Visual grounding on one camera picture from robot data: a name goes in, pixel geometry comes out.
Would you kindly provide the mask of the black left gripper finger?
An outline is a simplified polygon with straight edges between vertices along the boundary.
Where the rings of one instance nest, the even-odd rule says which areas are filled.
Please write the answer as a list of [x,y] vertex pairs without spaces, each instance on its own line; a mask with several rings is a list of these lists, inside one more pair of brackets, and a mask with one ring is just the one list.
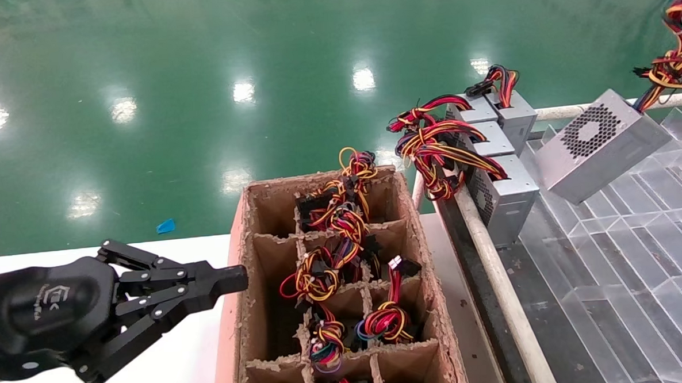
[[116,240],[104,241],[96,257],[125,269],[118,277],[118,291],[130,297],[176,297],[190,290],[203,296],[218,295],[243,292],[248,287],[247,269],[242,265],[215,269],[208,261],[175,262]]

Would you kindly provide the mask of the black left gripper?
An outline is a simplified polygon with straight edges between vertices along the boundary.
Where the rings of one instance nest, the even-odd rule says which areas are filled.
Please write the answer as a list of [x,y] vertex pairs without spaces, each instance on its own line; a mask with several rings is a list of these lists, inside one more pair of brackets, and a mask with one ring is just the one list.
[[115,269],[93,257],[0,274],[0,381],[70,366],[105,383],[186,316],[214,307],[220,285],[168,286],[114,307]]

